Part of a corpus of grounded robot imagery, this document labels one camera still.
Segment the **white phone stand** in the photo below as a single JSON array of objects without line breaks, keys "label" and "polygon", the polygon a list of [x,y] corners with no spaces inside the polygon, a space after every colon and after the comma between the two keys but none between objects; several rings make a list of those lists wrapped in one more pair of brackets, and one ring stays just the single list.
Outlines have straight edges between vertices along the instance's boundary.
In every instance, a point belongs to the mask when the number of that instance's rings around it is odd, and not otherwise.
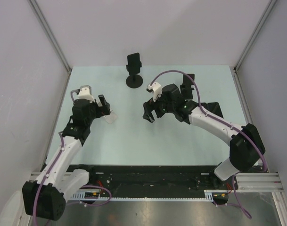
[{"label": "white phone stand", "polygon": [[117,119],[117,115],[111,111],[109,115],[105,115],[103,118],[108,124],[112,124]]}]

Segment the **black pole phone stand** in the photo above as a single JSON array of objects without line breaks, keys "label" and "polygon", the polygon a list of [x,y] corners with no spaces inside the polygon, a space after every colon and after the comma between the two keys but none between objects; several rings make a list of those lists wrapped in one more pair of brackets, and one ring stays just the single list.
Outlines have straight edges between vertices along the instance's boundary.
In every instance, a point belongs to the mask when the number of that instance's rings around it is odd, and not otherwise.
[{"label": "black pole phone stand", "polygon": [[129,76],[126,78],[126,85],[129,88],[136,89],[143,84],[143,78],[139,75],[141,64],[128,64],[126,69],[129,73]]}]

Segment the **black folding phone stand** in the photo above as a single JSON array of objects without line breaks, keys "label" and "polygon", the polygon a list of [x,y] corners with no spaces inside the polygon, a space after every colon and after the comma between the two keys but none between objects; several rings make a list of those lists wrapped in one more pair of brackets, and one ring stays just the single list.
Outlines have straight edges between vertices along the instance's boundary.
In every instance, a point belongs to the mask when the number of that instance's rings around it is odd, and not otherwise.
[{"label": "black folding phone stand", "polygon": [[180,92],[185,100],[193,99],[192,91],[194,90],[194,88],[192,86],[192,81],[187,76],[183,75],[182,84],[180,85]]}]

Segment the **black smartphone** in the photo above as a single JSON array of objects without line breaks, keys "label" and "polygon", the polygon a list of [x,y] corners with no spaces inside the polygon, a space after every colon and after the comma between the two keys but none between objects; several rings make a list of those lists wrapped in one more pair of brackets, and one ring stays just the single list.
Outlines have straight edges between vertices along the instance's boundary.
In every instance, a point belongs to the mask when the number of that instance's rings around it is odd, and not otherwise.
[{"label": "black smartphone", "polygon": [[140,54],[137,53],[133,53],[133,54],[129,54],[127,56],[127,65],[131,66],[131,65],[141,65],[141,61],[140,61]]}]

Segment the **blue-edged smartphone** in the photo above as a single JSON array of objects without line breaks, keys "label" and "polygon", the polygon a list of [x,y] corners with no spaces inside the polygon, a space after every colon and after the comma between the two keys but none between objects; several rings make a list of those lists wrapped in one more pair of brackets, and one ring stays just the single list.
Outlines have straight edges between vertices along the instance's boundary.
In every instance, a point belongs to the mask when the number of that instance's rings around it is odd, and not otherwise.
[{"label": "blue-edged smartphone", "polygon": [[223,118],[221,107],[220,107],[220,104],[218,102],[201,103],[201,105],[202,105],[202,107],[204,107],[209,112]]}]

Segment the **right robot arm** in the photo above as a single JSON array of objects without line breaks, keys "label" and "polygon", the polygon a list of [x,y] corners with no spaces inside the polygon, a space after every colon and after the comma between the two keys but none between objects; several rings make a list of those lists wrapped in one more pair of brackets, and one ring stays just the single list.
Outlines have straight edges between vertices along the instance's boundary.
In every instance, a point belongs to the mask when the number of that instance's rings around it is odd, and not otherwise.
[{"label": "right robot arm", "polygon": [[210,111],[208,104],[185,100],[175,84],[162,87],[158,82],[149,84],[147,91],[152,98],[143,104],[143,118],[153,123],[157,118],[171,113],[179,122],[200,127],[225,142],[229,157],[220,163],[210,176],[210,184],[221,189],[231,176],[251,169],[265,153],[260,134],[253,124],[245,126],[233,124]]}]

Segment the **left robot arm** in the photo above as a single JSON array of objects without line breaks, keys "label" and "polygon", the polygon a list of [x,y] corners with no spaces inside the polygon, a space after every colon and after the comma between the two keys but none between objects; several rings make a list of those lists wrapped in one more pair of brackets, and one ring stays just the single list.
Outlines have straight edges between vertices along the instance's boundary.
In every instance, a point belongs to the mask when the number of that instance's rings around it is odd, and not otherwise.
[{"label": "left robot arm", "polygon": [[97,177],[84,169],[74,170],[67,179],[63,177],[89,136],[92,122],[111,113],[105,97],[99,95],[99,100],[88,94],[79,95],[73,102],[72,115],[59,132],[60,145],[51,161],[34,181],[27,181],[22,187],[27,215],[59,220],[73,194],[82,186],[92,188],[96,184]]}]

